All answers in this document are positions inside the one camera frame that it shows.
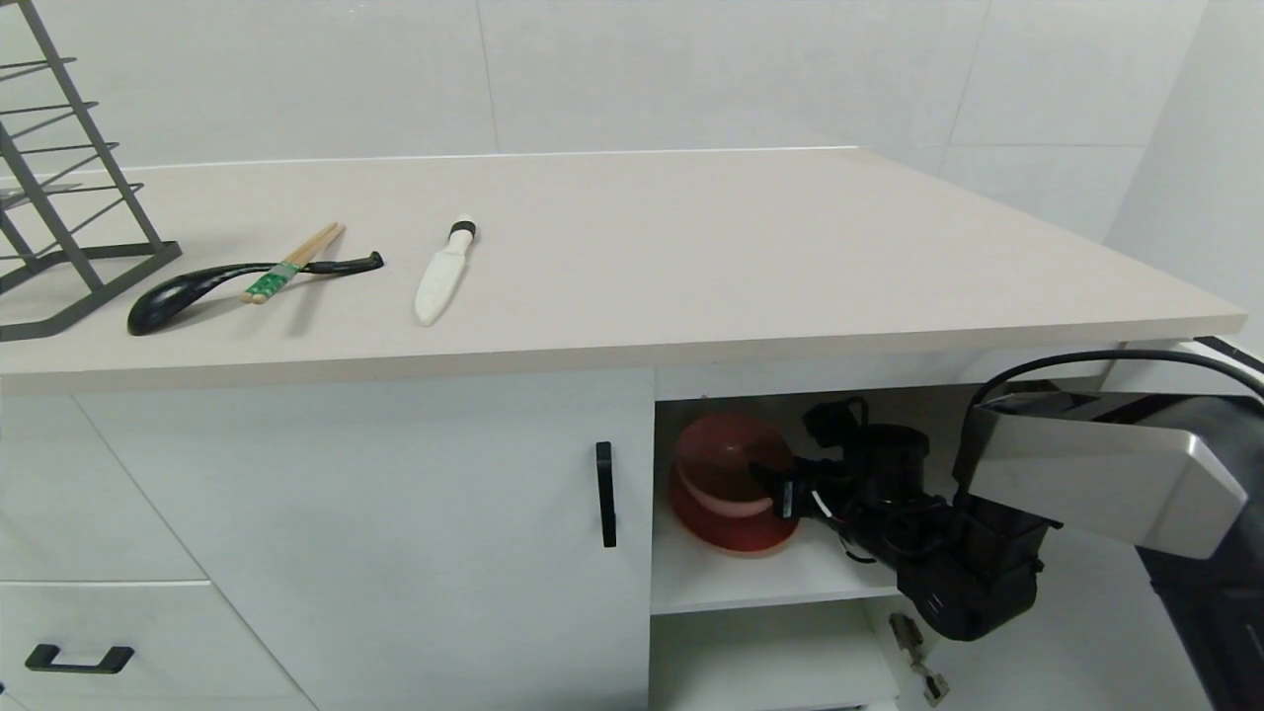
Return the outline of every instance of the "open cabinet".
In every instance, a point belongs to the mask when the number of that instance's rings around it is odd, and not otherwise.
[[[1092,378],[1059,381],[1092,390]],[[930,438],[927,491],[956,490],[951,466],[973,386],[698,399],[659,402],[651,597],[651,708],[671,711],[1197,711],[1210,708],[1133,547],[1050,531],[1035,607],[973,643],[940,639],[882,564],[849,559],[817,521],[763,558],[693,536],[665,497],[680,431],[709,412],[776,424],[795,454],[815,447],[800,423],[813,405],[863,395],[871,421]],[[892,615],[916,625],[901,645]],[[932,674],[910,662],[924,657]],[[939,701],[932,702],[934,697]]]

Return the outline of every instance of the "chopsticks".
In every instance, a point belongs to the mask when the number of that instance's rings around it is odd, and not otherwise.
[[[306,242],[287,254],[284,259],[277,262],[277,266],[268,269],[265,275],[250,285],[250,288],[243,291],[240,297],[241,302],[267,304],[268,300],[276,296],[283,286],[289,283],[289,280],[295,278],[295,275],[307,266],[307,262],[312,261],[312,257],[320,254],[321,250],[337,239],[345,229],[346,225],[343,223],[330,223],[325,226],[325,229],[307,238]]]

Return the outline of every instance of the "drawer handle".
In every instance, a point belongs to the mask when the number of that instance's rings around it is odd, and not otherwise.
[[[137,653],[130,646],[111,646],[105,657],[92,667],[85,664],[53,664],[62,648],[56,644],[37,644],[27,658],[27,668],[32,672],[61,672],[63,674],[118,674],[128,665]]]
[[[614,458],[611,443],[597,443],[597,497],[602,506],[602,545],[614,548]]]

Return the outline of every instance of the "black spoon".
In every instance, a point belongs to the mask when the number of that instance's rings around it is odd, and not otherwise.
[[[360,272],[372,272],[373,269],[382,268],[383,264],[386,262],[382,261],[382,254],[374,252],[363,259],[308,262],[300,271],[308,275],[343,277]],[[128,333],[131,335],[153,333],[169,321],[172,316],[206,296],[216,286],[241,275],[267,272],[276,266],[276,262],[226,264],[224,267],[210,267],[169,278],[140,295],[140,299],[137,299],[137,302],[131,305],[131,311],[128,312]]]

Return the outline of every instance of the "countertop edge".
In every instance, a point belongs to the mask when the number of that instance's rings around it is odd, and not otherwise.
[[[1034,348],[1091,342],[1229,335],[1237,333],[1245,323],[1246,312],[1239,311],[1236,314],[1125,323],[820,335],[753,342],[642,344],[527,352],[195,364],[145,369],[40,373],[0,372],[0,396],[354,383],[525,372],[799,361],[875,353]]]

